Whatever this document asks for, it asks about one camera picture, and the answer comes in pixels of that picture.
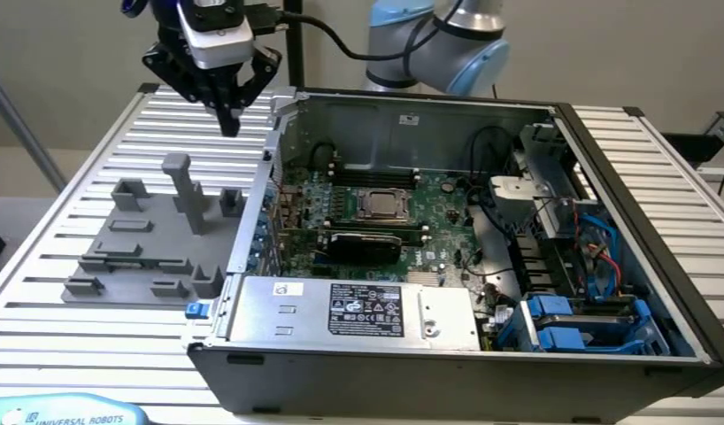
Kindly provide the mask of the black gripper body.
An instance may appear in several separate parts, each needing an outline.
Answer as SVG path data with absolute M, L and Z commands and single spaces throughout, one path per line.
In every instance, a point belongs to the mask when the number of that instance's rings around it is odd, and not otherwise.
M 242 1 L 154 1 L 157 41 L 213 73 L 222 91 L 237 86 L 243 63 Z

